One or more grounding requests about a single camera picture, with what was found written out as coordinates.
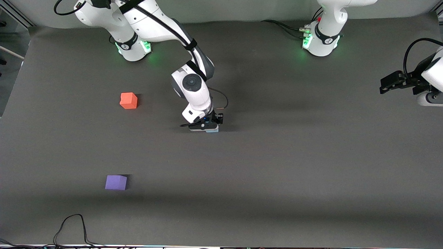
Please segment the orange foam block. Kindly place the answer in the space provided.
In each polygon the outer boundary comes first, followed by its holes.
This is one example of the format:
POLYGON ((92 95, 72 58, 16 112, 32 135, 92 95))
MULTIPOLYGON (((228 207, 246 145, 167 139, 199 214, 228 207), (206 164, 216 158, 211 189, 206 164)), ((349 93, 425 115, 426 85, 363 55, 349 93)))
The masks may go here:
POLYGON ((138 106, 138 97, 133 92, 121 93, 120 106, 124 109, 136 109, 138 106))

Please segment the purple foam block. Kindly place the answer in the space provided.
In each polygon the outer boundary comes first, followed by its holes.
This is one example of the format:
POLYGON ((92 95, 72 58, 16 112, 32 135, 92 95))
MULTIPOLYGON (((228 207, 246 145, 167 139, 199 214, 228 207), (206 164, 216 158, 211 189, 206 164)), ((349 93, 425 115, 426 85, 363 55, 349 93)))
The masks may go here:
POLYGON ((128 177, 124 175, 108 175, 106 177, 105 190, 125 191, 127 189, 128 177))

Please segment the dark grey table mat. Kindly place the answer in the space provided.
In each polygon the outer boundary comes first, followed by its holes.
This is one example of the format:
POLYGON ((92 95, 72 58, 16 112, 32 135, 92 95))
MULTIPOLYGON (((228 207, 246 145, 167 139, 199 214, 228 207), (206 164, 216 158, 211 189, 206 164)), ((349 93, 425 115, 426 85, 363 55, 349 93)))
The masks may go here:
POLYGON ((100 244, 443 248, 443 108, 379 93, 435 13, 352 19, 325 58, 269 23, 186 30, 229 99, 218 133, 180 127, 178 42, 130 63, 103 29, 32 30, 0 118, 0 238, 49 244, 82 214, 100 244))

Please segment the thin tan rod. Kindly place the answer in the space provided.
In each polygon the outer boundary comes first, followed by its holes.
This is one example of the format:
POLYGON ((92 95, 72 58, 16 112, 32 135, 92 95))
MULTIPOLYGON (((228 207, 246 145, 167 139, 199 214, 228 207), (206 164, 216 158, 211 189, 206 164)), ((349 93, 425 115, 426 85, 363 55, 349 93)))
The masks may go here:
POLYGON ((0 46, 0 50, 3 51, 3 52, 8 53, 8 54, 10 54, 10 55, 12 55, 12 56, 14 56, 14 57, 20 59, 20 60, 24 60, 24 57, 23 57, 23 56, 19 55, 19 54, 16 53, 16 52, 13 52, 13 51, 10 50, 10 49, 7 49, 6 47, 0 46))

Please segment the aluminium frame rail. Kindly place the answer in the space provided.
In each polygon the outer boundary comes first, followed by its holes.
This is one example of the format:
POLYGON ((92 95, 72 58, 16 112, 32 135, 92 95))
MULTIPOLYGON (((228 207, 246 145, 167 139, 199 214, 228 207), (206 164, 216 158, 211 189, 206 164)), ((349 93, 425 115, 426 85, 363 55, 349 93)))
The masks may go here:
POLYGON ((12 17, 12 19, 14 19, 21 26, 27 29, 30 27, 35 27, 35 24, 15 7, 0 3, 0 9, 12 17))

